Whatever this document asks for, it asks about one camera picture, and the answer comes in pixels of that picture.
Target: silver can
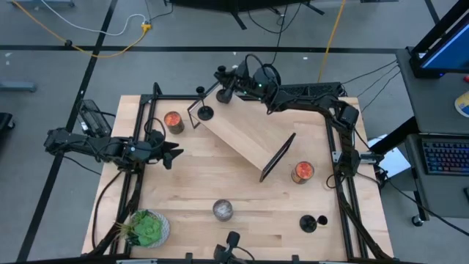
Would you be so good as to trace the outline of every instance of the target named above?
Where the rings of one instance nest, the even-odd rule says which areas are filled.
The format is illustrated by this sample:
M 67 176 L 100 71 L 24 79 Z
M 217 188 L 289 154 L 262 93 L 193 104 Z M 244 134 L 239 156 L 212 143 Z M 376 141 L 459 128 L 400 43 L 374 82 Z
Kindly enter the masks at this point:
M 233 206 L 231 202 L 220 199 L 213 204 L 213 214 L 219 221 L 228 221 L 233 216 Z

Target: blue screen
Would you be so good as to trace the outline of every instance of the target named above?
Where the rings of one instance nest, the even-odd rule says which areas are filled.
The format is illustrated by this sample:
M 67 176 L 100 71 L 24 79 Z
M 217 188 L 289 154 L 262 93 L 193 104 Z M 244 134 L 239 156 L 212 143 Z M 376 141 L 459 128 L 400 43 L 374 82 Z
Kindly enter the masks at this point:
M 453 38 L 423 63 L 426 69 L 469 70 L 469 25 L 462 27 Z

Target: concrete floor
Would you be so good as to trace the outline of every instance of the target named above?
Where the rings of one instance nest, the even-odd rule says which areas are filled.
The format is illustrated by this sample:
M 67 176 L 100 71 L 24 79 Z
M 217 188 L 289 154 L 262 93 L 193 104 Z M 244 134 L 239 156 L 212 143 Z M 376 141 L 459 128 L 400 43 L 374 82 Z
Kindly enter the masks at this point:
M 432 0 L 441 17 L 456 0 Z M 85 27 L 99 29 L 110 0 L 75 0 L 76 7 L 57 7 L 63 16 Z M 162 1 L 148 0 L 152 15 L 166 12 Z M 325 47 L 339 11 L 338 1 L 314 3 L 325 11 L 320 16 L 302 7 L 291 27 L 283 34 L 282 46 Z M 76 45 L 94 45 L 97 34 L 74 29 L 41 4 L 30 8 L 32 14 Z M 289 8 L 287 19 L 296 11 Z M 147 14 L 144 0 L 117 3 L 110 32 L 120 31 L 126 17 Z M 278 30 L 277 17 L 267 11 L 252 12 L 254 19 Z M 248 15 L 240 14 L 248 27 L 242 31 L 226 13 L 174 7 L 171 15 L 153 21 L 154 29 L 139 43 L 142 46 L 258 45 L 274 46 L 276 35 L 256 27 Z M 106 37 L 104 45 L 128 45 L 141 34 L 140 18 L 134 18 L 120 37 Z M 360 4 L 348 1 L 333 47 L 404 48 L 415 45 L 433 26 L 424 0 Z M 0 45 L 60 45 L 55 38 L 34 24 L 20 10 L 0 2 Z M 0 152 L 0 263 L 13 262 L 31 221 L 53 157 L 44 152 L 43 142 L 49 129 L 65 126 L 73 101 L 84 77 L 89 57 L 73 51 L 0 51 L 0 78 L 33 81 L 36 93 L 0 93 L 0 111 L 15 115 L 16 129 Z M 258 53 L 269 62 L 272 53 Z M 157 81 L 165 94 L 195 93 L 195 87 L 208 87 L 215 79 L 218 65 L 231 67 L 245 54 L 232 52 L 129 52 L 113 59 L 99 59 L 92 73 L 86 98 L 93 99 L 103 111 L 116 111 L 120 95 L 149 93 Z M 395 59 L 390 54 L 331 54 L 323 81 L 346 81 Z M 283 82 L 315 82 L 322 54 L 278 54 L 276 67 Z M 354 81 L 346 86 L 350 96 L 357 95 L 387 70 Z M 367 104 L 386 82 L 360 97 Z M 389 133 L 412 116 L 412 110 L 400 76 L 363 114 L 369 138 Z M 95 170 L 101 164 L 82 155 L 70 155 Z M 50 201 L 34 241 L 29 260 L 73 257 L 81 253 L 92 203 L 96 175 L 63 161 Z M 410 217 L 416 206 L 393 189 L 382 193 L 383 206 L 394 254 L 402 260 L 423 263 L 466 263 L 467 238 L 437 219 L 415 228 Z M 469 230 L 469 221 L 449 219 Z

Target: plant pot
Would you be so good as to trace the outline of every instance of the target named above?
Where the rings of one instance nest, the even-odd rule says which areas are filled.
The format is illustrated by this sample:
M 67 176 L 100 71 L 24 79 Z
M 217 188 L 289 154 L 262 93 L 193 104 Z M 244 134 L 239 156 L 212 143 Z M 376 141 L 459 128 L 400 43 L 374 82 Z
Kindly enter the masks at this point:
M 161 245 L 163 245 L 167 240 L 168 240 L 168 237 L 169 237 L 169 221 L 168 219 L 166 219 L 166 217 L 164 217 L 164 215 L 154 211 L 154 210 L 148 210 L 148 209 L 145 209 L 145 210 L 138 210 L 137 212 L 142 212 L 142 211 L 148 211 L 149 214 L 153 215 L 154 217 L 156 217 L 158 220 L 161 221 L 161 238 L 160 240 L 158 240 L 157 242 L 154 242 L 148 246 L 140 246 L 140 247 L 144 247 L 144 248 L 157 248 Z

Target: tomato can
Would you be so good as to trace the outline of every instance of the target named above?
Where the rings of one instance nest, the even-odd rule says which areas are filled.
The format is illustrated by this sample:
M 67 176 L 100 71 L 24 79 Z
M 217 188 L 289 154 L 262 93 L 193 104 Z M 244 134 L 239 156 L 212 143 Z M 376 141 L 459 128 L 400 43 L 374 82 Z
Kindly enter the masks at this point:
M 298 184 L 304 184 L 314 175 L 314 167 L 307 161 L 296 164 L 292 170 L 292 180 Z

